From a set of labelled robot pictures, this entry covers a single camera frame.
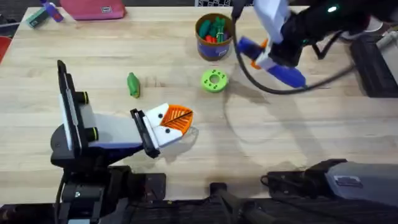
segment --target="wooden tabletop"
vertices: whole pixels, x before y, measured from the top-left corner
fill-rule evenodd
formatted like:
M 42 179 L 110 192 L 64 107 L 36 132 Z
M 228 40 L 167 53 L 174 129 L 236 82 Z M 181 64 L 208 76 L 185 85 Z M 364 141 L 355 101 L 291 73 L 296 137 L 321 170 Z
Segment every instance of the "wooden tabletop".
M 29 8 L 25 15 L 38 8 Z M 196 20 L 221 7 L 132 7 L 124 19 L 48 20 L 32 30 L 22 23 L 0 65 L 0 203 L 54 202 L 61 168 L 50 163 L 50 137 L 61 124 L 57 60 L 96 113 L 129 117 L 133 108 L 162 103 L 194 111 L 192 129 L 157 159 L 143 152 L 118 164 L 136 172 L 167 174 L 167 198 L 203 198 L 210 182 L 226 182 L 242 197 L 267 195 L 259 182 L 272 170 L 303 169 L 329 158 L 398 163 L 398 101 L 363 96 L 355 75 L 320 90 L 275 96 L 254 88 L 241 73 L 231 47 L 219 62 L 197 52 Z M 261 42 L 266 32 L 253 9 L 238 34 Z M 336 43 L 318 61 L 311 48 L 300 65 L 309 83 L 347 66 L 346 46 Z M 230 76 L 221 93 L 201 89 L 204 71 Z M 264 71 L 250 70 L 267 86 L 286 88 Z M 129 96 L 126 78 L 140 79 L 141 97 Z

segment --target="green ring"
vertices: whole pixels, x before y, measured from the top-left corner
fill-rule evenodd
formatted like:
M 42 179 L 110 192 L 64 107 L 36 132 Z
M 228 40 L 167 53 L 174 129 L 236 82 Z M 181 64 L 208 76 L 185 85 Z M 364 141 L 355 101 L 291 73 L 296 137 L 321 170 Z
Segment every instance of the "green ring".
M 216 75 L 218 77 L 218 82 L 213 83 L 210 81 L 210 77 Z M 201 85 L 203 89 L 211 93 L 218 93 L 223 91 L 228 84 L 228 76 L 225 72 L 218 69 L 207 70 L 201 77 Z

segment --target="wire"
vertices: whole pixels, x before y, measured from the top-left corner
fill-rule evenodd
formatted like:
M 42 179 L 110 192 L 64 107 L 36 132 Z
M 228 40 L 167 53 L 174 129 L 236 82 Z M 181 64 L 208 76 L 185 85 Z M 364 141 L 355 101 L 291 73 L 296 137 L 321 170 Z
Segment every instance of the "wire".
M 233 29 L 232 29 L 232 39 L 233 39 L 233 45 L 235 48 L 235 53 L 236 53 L 236 57 L 238 58 L 238 62 L 239 62 L 239 66 L 241 67 L 243 73 L 245 74 L 246 78 L 248 78 L 248 80 L 257 88 L 259 88 L 262 91 L 265 91 L 267 93 L 271 93 L 271 94 L 275 94 L 275 95 L 293 95 L 293 94 L 297 94 L 297 93 L 304 93 L 307 91 L 311 91 L 314 90 L 318 87 L 321 87 L 323 85 L 329 84 L 339 78 L 342 78 L 346 75 L 349 75 L 351 72 L 356 70 L 356 67 L 354 64 L 349 65 L 348 67 L 346 67 L 345 69 L 342 69 L 340 72 L 338 72 L 337 74 L 331 76 L 330 78 L 326 78 L 320 82 L 314 83 L 312 85 L 303 87 L 303 88 L 297 88 L 297 89 L 293 89 L 293 90 L 275 90 L 275 89 L 271 89 L 268 88 L 262 84 L 260 84 L 259 82 L 257 82 L 249 73 L 249 71 L 247 70 L 246 66 L 244 65 L 243 62 L 243 58 L 238 50 L 238 41 L 237 41 L 237 37 L 236 37 L 236 18 L 233 16 L 232 17 L 232 23 L 233 23 Z
M 312 49 L 315 51 L 316 55 L 318 56 L 318 60 L 323 60 L 326 55 L 328 54 L 330 47 L 339 39 L 343 31 L 337 32 L 326 44 L 326 46 L 323 48 L 322 52 L 319 50 L 318 45 L 316 43 L 312 44 Z
M 60 185 L 58 186 L 57 196 L 55 197 L 55 204 L 54 204 L 54 224 L 58 224 L 58 211 L 61 201 L 61 193 L 63 189 L 63 184 L 65 183 L 65 171 L 62 173 Z
M 268 185 L 268 183 L 265 181 L 265 179 L 268 179 L 268 175 L 263 175 L 263 176 L 260 178 L 260 182 L 261 182 L 263 185 L 265 185 L 266 187 L 269 188 L 269 185 Z M 354 221 L 354 220 L 349 219 L 349 218 L 338 217 L 338 216 L 336 216 L 336 215 L 332 215 L 332 214 L 329 214 L 329 213 L 327 213 L 327 212 L 322 212 L 322 211 L 319 211 L 319 210 L 313 210 L 313 209 L 311 209 L 311 208 L 306 208 L 306 207 L 297 205 L 297 204 L 295 204 L 295 203 L 288 202 L 288 201 L 283 200 L 283 199 L 280 199 L 280 198 L 273 198 L 273 197 L 272 197 L 271 199 L 274 200 L 274 201 L 276 201 L 276 202 L 283 203 L 283 204 L 286 204 L 286 205 L 290 205 L 290 206 L 295 207 L 295 208 L 297 208 L 297 209 L 299 209 L 299 210 L 303 210 L 303 211 L 305 211 L 305 212 L 309 212 L 309 213 L 312 213 L 312 214 L 316 214 L 316 215 L 319 215 L 319 216 L 322 216 L 322 217 L 334 218 L 335 220 L 343 221 L 343 222 L 347 222 L 347 223 L 359 223 L 359 222 Z

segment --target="pink pencil case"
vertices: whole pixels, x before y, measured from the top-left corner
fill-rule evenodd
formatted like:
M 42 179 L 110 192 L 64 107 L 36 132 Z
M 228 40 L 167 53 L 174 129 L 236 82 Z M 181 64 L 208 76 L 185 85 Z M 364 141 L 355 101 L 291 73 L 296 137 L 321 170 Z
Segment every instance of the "pink pencil case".
M 76 20 L 119 19 L 126 13 L 121 0 L 60 0 L 60 3 Z

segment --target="black knob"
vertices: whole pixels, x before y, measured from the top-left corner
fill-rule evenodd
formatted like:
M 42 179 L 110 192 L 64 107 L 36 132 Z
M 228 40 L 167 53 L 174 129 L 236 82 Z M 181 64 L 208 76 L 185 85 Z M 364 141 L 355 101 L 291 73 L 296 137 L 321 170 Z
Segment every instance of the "black knob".
M 88 104 L 88 94 L 87 94 L 87 92 L 86 91 L 83 91 L 83 92 L 76 92 L 76 94 L 75 94 L 75 99 L 77 100 L 77 102 L 79 103 L 79 104 L 83 104 L 83 105 L 86 105 L 86 104 Z
M 98 129 L 94 128 L 85 128 L 86 138 L 88 142 L 97 141 L 98 136 Z

